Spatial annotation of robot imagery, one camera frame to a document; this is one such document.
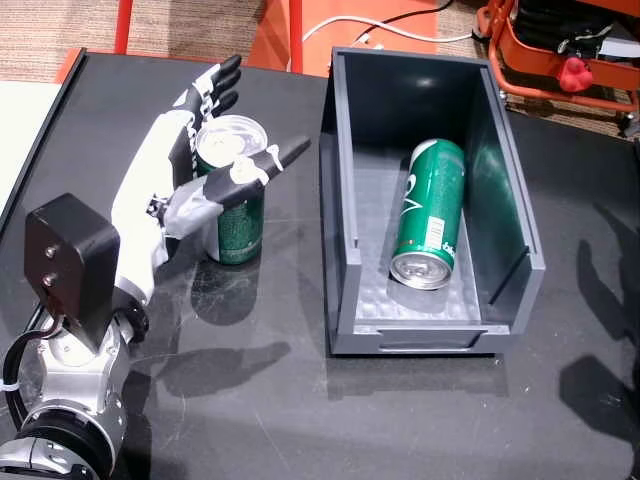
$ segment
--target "screw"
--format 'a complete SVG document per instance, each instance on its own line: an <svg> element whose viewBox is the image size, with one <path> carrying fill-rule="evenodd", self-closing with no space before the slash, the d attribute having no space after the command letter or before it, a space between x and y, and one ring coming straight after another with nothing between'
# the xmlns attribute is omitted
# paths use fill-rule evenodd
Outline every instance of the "screw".
<svg viewBox="0 0 640 480"><path fill-rule="evenodd" d="M57 245L52 245L51 247L45 248L44 254L49 260L52 260L53 257L56 256L56 252L57 251L58 251L58 246Z"/></svg>
<svg viewBox="0 0 640 480"><path fill-rule="evenodd" d="M47 273L44 277L42 277L42 283L45 287L52 287L54 283L56 283L56 279L58 275L55 273Z"/></svg>

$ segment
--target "black table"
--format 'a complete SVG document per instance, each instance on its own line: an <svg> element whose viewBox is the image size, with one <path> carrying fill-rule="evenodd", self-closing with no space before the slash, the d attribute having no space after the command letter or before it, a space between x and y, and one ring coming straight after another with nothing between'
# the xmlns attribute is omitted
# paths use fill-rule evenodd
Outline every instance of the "black table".
<svg viewBox="0 0 640 480"><path fill-rule="evenodd" d="M3 348L35 300L21 274L25 212L70 191L108 216L151 122L204 68L86 55L1 239ZM625 478L640 440L625 396L640 284L630 144L512 116L547 274L527 334L504 357L332 358L316 141L325 85L244 69L233 112L272 142L307 133L315 143L270 184L257 261L220 267L191 238L159 272L114 477ZM29 396L34 355L25 366Z"/></svg>

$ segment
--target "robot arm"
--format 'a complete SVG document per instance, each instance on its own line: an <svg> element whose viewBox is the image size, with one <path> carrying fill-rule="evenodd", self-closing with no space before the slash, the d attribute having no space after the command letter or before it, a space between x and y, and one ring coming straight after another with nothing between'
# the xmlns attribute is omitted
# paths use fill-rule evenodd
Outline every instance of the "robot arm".
<svg viewBox="0 0 640 480"><path fill-rule="evenodd" d="M118 190L111 222L70 194L28 215L25 276L47 315L43 331L14 343L17 364L14 358L8 368L8 354L3 376L17 386L24 343L40 338L44 377L29 410L19 390L6 392L18 432L0 445L0 480L110 476L126 432L128 344L148 328L144 307L156 269L169 259L167 241L259 194L308 147L308 138L296 138L193 179L195 135L235 103L235 92L221 93L237 82L239 63L233 57L210 68L155 120Z"/></svg>

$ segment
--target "gray plastic bin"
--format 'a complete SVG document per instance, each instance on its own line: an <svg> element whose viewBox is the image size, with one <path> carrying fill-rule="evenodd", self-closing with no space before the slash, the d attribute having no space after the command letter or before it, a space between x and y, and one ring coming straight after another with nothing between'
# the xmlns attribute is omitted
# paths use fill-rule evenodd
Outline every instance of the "gray plastic bin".
<svg viewBox="0 0 640 480"><path fill-rule="evenodd" d="M452 281L389 276L408 158L428 138L465 151ZM325 298L334 354L486 354L525 331L544 273L540 240L489 65L334 49L320 135Z"/></svg>

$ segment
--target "green can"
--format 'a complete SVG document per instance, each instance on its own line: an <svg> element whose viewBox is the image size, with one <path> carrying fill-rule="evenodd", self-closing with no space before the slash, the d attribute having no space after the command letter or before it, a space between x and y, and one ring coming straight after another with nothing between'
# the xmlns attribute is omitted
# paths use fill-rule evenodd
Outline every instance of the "green can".
<svg viewBox="0 0 640 480"><path fill-rule="evenodd" d="M202 125L196 137L198 176L233 162L238 155L253 155L267 147L262 126L240 115L223 115ZM237 265L254 258L262 246L264 194L220 215L205 234L204 248L214 260Z"/></svg>
<svg viewBox="0 0 640 480"><path fill-rule="evenodd" d="M464 154L448 140L426 140L411 155L391 274L420 290L451 278L462 196Z"/></svg>

